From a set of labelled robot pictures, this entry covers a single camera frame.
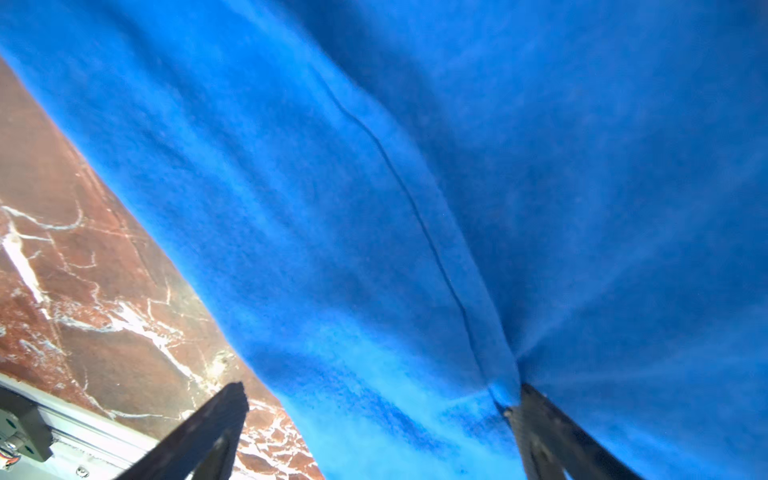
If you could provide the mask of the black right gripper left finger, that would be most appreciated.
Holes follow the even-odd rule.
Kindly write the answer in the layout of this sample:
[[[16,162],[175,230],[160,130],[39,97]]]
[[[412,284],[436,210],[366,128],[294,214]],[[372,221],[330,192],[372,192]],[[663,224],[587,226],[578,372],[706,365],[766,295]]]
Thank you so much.
[[[225,385],[118,479],[230,478],[248,411],[244,385]]]

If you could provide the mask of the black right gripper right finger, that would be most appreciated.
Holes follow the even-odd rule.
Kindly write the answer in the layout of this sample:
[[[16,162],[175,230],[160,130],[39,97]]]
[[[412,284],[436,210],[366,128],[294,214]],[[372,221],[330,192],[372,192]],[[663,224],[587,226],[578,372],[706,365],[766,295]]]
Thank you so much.
[[[504,411],[529,479],[631,479],[640,476],[533,386]]]

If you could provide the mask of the blue t shirt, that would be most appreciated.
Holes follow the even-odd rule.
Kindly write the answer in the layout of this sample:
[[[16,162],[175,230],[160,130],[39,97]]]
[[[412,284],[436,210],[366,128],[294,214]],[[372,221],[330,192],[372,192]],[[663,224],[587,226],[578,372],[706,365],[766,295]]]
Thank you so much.
[[[767,475],[763,1],[5,1],[1,54],[329,479]]]

